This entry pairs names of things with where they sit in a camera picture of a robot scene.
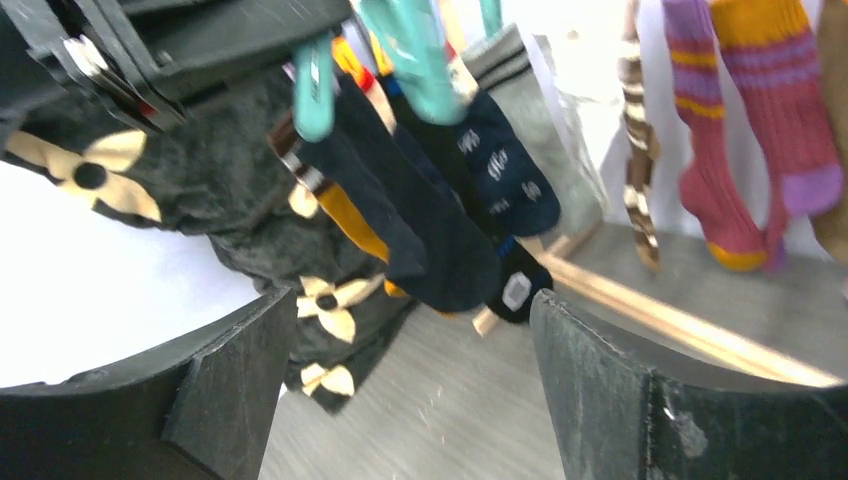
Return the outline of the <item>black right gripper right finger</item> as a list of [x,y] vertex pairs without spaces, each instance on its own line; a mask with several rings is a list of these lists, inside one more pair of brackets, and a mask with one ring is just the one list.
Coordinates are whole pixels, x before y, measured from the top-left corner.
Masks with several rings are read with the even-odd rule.
[[847,389],[679,353],[550,290],[530,328],[569,479],[843,479]]

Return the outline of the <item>dark navy plain sock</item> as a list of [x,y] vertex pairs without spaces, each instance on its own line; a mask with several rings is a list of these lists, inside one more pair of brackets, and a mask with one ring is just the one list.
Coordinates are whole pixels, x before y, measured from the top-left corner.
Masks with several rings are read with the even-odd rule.
[[352,76],[338,84],[332,132],[299,159],[341,187],[388,246],[387,280],[442,312],[489,300],[500,273],[490,241],[416,169]]

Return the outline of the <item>navy sock with white script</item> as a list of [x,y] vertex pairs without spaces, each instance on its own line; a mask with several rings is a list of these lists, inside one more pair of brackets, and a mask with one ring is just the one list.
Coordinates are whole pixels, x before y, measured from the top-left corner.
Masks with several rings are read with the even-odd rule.
[[475,94],[453,130],[478,194],[508,233],[535,237],[558,225],[556,193],[487,92]]

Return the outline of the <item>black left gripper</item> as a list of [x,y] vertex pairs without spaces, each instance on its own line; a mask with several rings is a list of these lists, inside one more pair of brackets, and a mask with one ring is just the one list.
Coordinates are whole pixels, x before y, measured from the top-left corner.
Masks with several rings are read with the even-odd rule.
[[338,34],[351,13],[345,1],[5,1],[1,116],[86,92],[166,131]]

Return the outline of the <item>brown white orange sock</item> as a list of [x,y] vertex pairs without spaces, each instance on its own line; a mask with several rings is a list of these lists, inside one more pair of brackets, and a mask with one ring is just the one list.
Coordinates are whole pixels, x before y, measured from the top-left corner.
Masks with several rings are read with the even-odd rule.
[[298,158],[302,138],[295,129],[292,111],[286,112],[271,129],[268,142],[298,181],[289,195],[291,208],[307,218],[321,208],[357,247],[386,263],[388,246],[366,223],[344,190]]

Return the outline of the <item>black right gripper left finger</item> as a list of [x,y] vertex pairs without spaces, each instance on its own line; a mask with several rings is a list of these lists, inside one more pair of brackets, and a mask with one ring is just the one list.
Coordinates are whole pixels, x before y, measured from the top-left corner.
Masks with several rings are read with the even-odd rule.
[[297,320],[290,289],[55,385],[1,392],[5,479],[254,479]]

